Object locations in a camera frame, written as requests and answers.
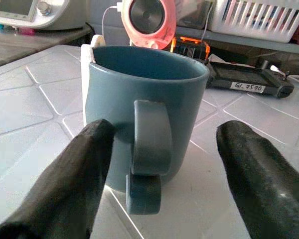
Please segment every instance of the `orange object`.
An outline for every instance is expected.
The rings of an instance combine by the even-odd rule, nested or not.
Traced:
[[[177,42],[177,39],[176,39],[176,37],[174,37],[173,40],[171,41],[170,52],[174,52],[176,42]]]
[[[176,47],[179,47],[181,44],[194,44],[193,47],[196,48],[195,45],[199,45],[199,44],[204,44],[205,45],[205,59],[208,59],[209,54],[210,54],[210,46],[208,45],[208,43],[206,41],[202,41],[200,39],[197,38],[192,38],[192,37],[187,37],[187,36],[181,36],[179,38],[174,37],[172,39],[171,45],[170,45],[170,52],[175,52]]]
[[[195,39],[195,38],[191,38],[191,37],[187,37],[187,36],[181,36],[180,39],[183,41],[192,41],[192,42],[195,42],[195,44],[201,43],[200,39]]]

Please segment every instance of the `mug rim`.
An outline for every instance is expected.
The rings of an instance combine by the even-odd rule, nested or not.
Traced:
[[[142,77],[142,76],[135,76],[135,75],[129,75],[126,73],[122,73],[119,71],[114,71],[110,68],[106,68],[104,66],[101,66],[99,64],[97,64],[97,62],[90,62],[89,65],[91,65],[93,68],[96,68],[104,73],[107,74],[118,74],[123,76],[124,78],[129,77],[130,80],[142,80],[142,81],[148,81],[148,82],[164,82],[164,83],[170,83],[170,84],[175,84],[175,83],[186,83],[186,82],[195,82],[198,81],[200,78],[207,78],[210,71],[208,69],[207,66],[205,66],[204,64],[202,64],[199,61],[196,61],[192,58],[183,56],[183,55],[179,55],[173,52],[169,52],[169,51],[163,51],[163,50],[157,50],[157,49],[151,49],[151,48],[145,48],[145,47],[138,47],[138,46],[100,46],[100,48],[109,48],[109,47],[115,47],[115,48],[128,48],[128,47],[132,47],[132,48],[143,48],[144,50],[147,51],[158,51],[159,54],[164,54],[164,55],[168,55],[168,54],[173,54],[173,57],[176,58],[180,58],[182,60],[190,60],[192,62],[194,62],[195,64],[199,64],[200,66],[202,66],[203,68],[205,68],[205,72],[197,77],[194,78],[185,78],[185,79],[156,79],[156,78],[148,78],[148,77]]]

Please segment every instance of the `kitchen appliance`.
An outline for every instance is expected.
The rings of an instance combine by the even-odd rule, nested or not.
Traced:
[[[124,0],[124,28],[135,46],[165,48],[176,31],[174,0]]]
[[[80,28],[85,0],[0,0],[0,24],[44,30]]]

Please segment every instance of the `wooden surface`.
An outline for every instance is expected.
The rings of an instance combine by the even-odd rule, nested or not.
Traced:
[[[13,29],[0,30],[0,66],[55,45],[66,44],[91,32],[81,29],[36,31],[34,36],[16,34]]]

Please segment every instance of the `tile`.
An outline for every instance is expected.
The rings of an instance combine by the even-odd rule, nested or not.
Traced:
[[[125,207],[125,194],[116,191],[115,194]],[[221,159],[190,143],[180,171],[162,188],[160,212],[130,216],[144,238],[200,239],[233,206]],[[225,234],[227,230],[246,231],[241,221],[223,230]]]
[[[250,94],[251,97],[263,102],[264,104],[274,108],[278,111],[284,112],[287,115],[299,119],[299,85],[295,84],[295,89],[287,98],[277,99],[271,96],[264,96],[258,94]]]
[[[221,107],[234,99],[242,96],[243,93],[224,89],[206,89],[203,100],[216,107]]]
[[[213,157],[219,158],[216,143],[217,127],[234,119],[235,118],[226,113],[219,112],[197,125],[193,130],[190,140],[206,152],[210,153]]]
[[[51,106],[59,115],[82,111],[81,78],[40,86]]]
[[[0,91],[0,134],[53,118],[34,87]]]
[[[26,67],[33,79],[40,84],[81,77],[80,62],[66,52],[49,54]]]
[[[227,106],[224,111],[283,143],[296,145],[299,140],[299,119],[248,95]]]
[[[63,123],[65,124],[65,127],[69,130],[72,137],[75,137],[83,129],[83,113],[79,112],[74,115],[66,116],[63,119]]]
[[[0,75],[0,90],[26,87],[33,85],[24,67]]]
[[[249,239],[245,223],[236,205],[231,206],[224,215],[206,232],[206,239]]]
[[[199,106],[199,110],[198,110],[198,114],[197,114],[195,123],[201,121],[202,119],[206,118],[207,116],[211,115],[212,113],[214,113],[216,111],[217,111],[217,109],[214,106],[211,106],[210,104],[206,103],[205,101],[202,101]]]
[[[70,54],[71,56],[75,57],[76,59],[80,60],[81,58],[81,47],[71,47],[71,48],[65,48],[65,52]]]
[[[111,197],[110,192],[105,187],[90,239],[132,239],[109,197]]]
[[[288,163],[299,173],[299,150],[288,145],[275,145]]]
[[[0,137],[0,149],[7,151],[0,150],[0,223],[20,205],[39,175],[68,143],[57,123]]]
[[[44,57],[46,55],[51,54],[54,51],[59,51],[60,49],[63,49],[63,46],[54,46],[51,47],[45,51],[40,51],[38,53],[29,55],[27,57],[18,59],[16,61],[10,62],[9,64],[6,64],[8,61],[8,59],[5,59],[4,56],[2,56],[0,59],[4,60],[5,65],[0,66],[0,74],[9,72],[13,69],[16,69],[17,67],[23,67],[24,65],[26,65],[27,63],[33,62],[41,57]]]

